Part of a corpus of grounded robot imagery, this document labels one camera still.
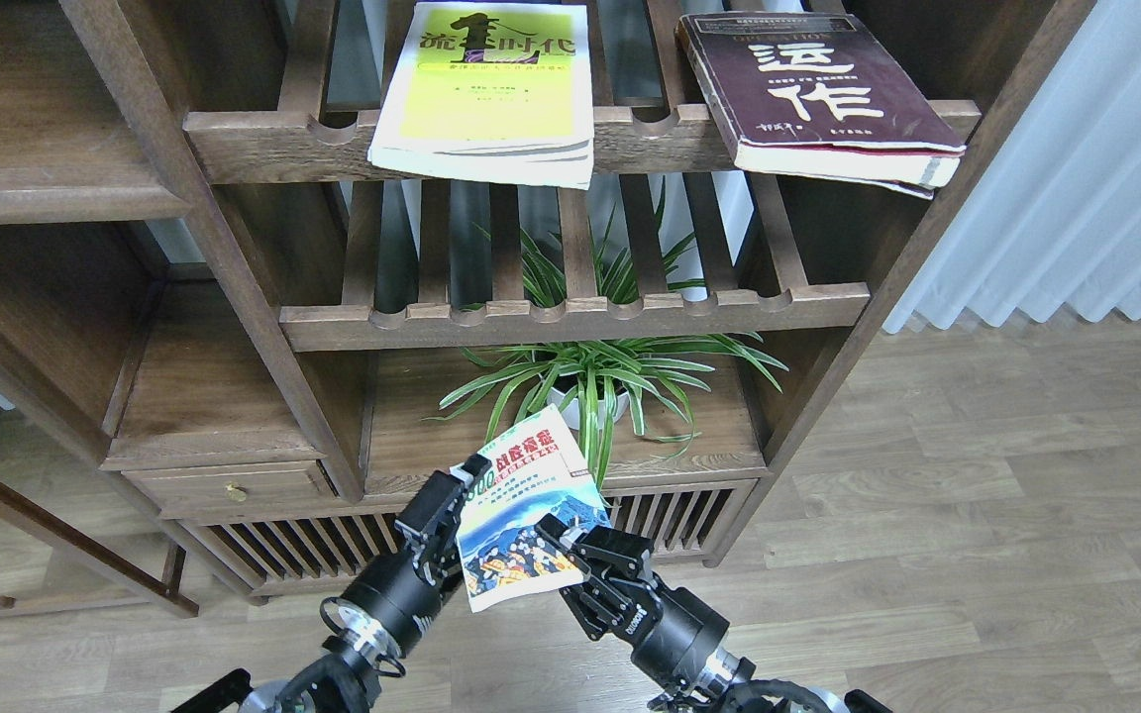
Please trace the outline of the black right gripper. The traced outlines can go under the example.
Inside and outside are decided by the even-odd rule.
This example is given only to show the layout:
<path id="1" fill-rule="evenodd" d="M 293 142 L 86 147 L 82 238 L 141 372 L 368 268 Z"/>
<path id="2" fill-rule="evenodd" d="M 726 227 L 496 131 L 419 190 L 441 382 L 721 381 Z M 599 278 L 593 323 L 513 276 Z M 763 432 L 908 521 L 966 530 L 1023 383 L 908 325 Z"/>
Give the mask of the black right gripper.
<path id="1" fill-rule="evenodd" d="M 544 515 L 535 525 L 539 580 L 584 580 L 561 588 L 586 637 L 606 633 L 631 647 L 631 662 L 659 687 L 679 694 L 723 694 L 733 682 L 725 650 L 729 622 L 688 588 L 654 576 L 652 538 Z"/>

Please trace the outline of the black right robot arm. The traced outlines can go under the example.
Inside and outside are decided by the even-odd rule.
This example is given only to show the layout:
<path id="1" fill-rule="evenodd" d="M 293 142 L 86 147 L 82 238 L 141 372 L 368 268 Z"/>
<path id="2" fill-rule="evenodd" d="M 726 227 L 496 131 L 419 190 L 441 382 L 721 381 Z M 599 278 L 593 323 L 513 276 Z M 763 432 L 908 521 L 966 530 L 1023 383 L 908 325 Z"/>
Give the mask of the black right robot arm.
<path id="1" fill-rule="evenodd" d="M 652 538 L 598 525 L 570 527 L 545 515 L 536 532 L 584 573 L 559 591 L 590 640 L 606 633 L 631 647 L 631 662 L 663 690 L 648 708 L 666 712 L 884 712 L 864 690 L 843 696 L 782 678 L 725 650 L 728 619 L 652 572 Z"/>

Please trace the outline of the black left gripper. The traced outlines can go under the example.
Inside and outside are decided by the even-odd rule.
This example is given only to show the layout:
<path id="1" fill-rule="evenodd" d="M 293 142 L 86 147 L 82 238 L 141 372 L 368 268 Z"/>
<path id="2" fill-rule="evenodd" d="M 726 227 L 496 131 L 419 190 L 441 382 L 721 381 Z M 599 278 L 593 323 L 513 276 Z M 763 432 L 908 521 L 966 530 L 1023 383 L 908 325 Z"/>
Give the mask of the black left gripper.
<path id="1" fill-rule="evenodd" d="M 346 588 L 337 611 L 346 627 L 369 637 L 391 658 L 406 658 L 463 581 L 456 532 L 464 496 L 489 487 L 492 460 L 471 455 L 456 473 L 435 470 L 395 527 L 406 546 L 379 556 Z M 420 562 L 416 556 L 429 556 Z"/>

